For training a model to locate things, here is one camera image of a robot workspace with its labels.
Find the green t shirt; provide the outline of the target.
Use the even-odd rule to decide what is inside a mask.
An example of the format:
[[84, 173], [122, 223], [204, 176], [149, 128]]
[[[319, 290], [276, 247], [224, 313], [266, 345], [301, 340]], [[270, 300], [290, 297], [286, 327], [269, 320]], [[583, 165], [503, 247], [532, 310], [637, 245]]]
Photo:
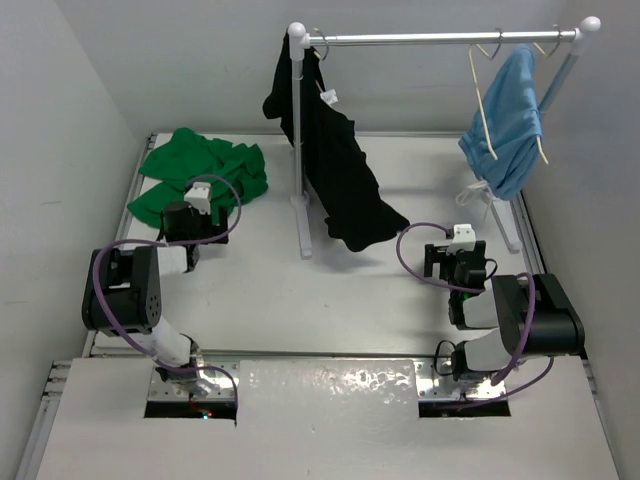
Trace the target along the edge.
[[268, 189], [264, 156], [258, 145], [207, 139], [189, 128], [175, 130], [166, 144], [148, 155], [139, 173], [159, 183], [127, 208], [139, 221], [156, 229], [161, 225], [163, 208], [182, 200], [188, 181], [195, 177], [214, 174], [224, 178], [233, 185], [242, 204]]

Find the cream wire hanger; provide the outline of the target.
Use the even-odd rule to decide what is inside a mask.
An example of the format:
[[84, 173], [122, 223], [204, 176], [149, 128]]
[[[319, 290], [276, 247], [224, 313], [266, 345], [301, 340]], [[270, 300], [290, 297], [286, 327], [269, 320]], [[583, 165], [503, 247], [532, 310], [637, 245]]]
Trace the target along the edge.
[[494, 58], [497, 56], [498, 52], [501, 49], [502, 39], [503, 39], [503, 29], [498, 28], [496, 31], [498, 32], [498, 40], [497, 40], [497, 47], [496, 47], [496, 49], [494, 50], [493, 53], [491, 53], [491, 54], [488, 53], [486, 51], [486, 49], [484, 47], [482, 47], [480, 44], [469, 45], [469, 48], [468, 48], [468, 51], [467, 51], [468, 60], [469, 60], [469, 66], [470, 66], [470, 70], [471, 70], [472, 81], [473, 81], [476, 100], [477, 100], [477, 105], [478, 105], [478, 112], [479, 112], [480, 119], [481, 119], [481, 124], [482, 124], [482, 127], [483, 127], [483, 132], [484, 132], [484, 136], [485, 136], [485, 140], [486, 140], [487, 149], [489, 151], [489, 154], [493, 158], [493, 160], [497, 160], [498, 159], [498, 155], [496, 154], [496, 152], [495, 152], [495, 150], [493, 148], [493, 145], [492, 145], [492, 142], [491, 142], [491, 138], [490, 138], [488, 122], [487, 122], [486, 113], [485, 113], [485, 109], [484, 109], [483, 96], [482, 96], [482, 93], [481, 93], [481, 90], [480, 90], [480, 85], [479, 85], [477, 72], [476, 72], [476, 68], [475, 68], [474, 51], [477, 49], [489, 61], [493, 61]]

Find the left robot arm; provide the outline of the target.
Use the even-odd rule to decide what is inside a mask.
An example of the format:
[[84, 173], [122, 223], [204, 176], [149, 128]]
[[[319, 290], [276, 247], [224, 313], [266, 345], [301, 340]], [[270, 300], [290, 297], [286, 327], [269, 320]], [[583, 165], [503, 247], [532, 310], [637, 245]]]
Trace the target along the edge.
[[195, 341], [163, 316], [161, 278], [193, 271], [199, 247], [228, 243], [232, 229], [224, 207], [207, 212], [177, 201], [162, 210], [154, 241], [130, 241], [126, 249], [122, 240], [94, 250], [81, 307], [85, 327], [124, 339], [162, 371], [195, 372]]

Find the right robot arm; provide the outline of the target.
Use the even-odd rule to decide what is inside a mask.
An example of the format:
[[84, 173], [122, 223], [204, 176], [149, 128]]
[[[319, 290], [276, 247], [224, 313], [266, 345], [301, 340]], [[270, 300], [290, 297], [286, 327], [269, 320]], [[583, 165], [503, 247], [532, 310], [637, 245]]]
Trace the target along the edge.
[[458, 343], [448, 361], [436, 362], [457, 382], [497, 375], [501, 382], [531, 358], [580, 356], [585, 329], [553, 274], [489, 276], [486, 244], [449, 253], [445, 246], [425, 246], [424, 275], [439, 267], [439, 279], [450, 288], [448, 316], [459, 330], [485, 335]]

